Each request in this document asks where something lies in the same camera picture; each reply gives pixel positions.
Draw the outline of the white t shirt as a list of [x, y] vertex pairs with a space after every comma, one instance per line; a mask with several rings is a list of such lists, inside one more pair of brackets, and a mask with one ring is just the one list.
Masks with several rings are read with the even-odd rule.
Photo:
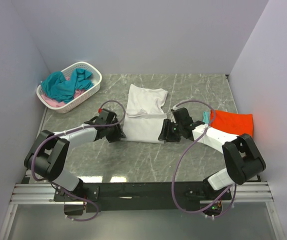
[[167, 118], [162, 107], [167, 99], [168, 91], [148, 89], [130, 85], [126, 115], [123, 123], [125, 141], [163, 144], [159, 140], [163, 122]]

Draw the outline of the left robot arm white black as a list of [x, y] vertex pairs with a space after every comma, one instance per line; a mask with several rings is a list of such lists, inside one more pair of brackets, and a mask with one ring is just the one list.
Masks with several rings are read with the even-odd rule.
[[102, 138], [113, 143], [126, 137], [115, 112], [101, 108], [98, 113], [75, 128], [41, 131], [24, 160], [24, 166], [35, 175], [66, 189], [65, 194], [72, 201], [80, 200], [87, 191], [79, 177], [64, 169], [68, 152]]

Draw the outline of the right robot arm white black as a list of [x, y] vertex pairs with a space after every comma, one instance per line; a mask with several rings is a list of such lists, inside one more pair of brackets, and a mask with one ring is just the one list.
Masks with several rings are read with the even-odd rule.
[[202, 187], [189, 193], [213, 200], [221, 190], [242, 185], [266, 169], [266, 163], [249, 134], [235, 135], [215, 129], [202, 121], [193, 121], [186, 108], [172, 110], [174, 121], [164, 119], [160, 141], [179, 142], [182, 137], [198, 141], [223, 154], [225, 168], [206, 177]]

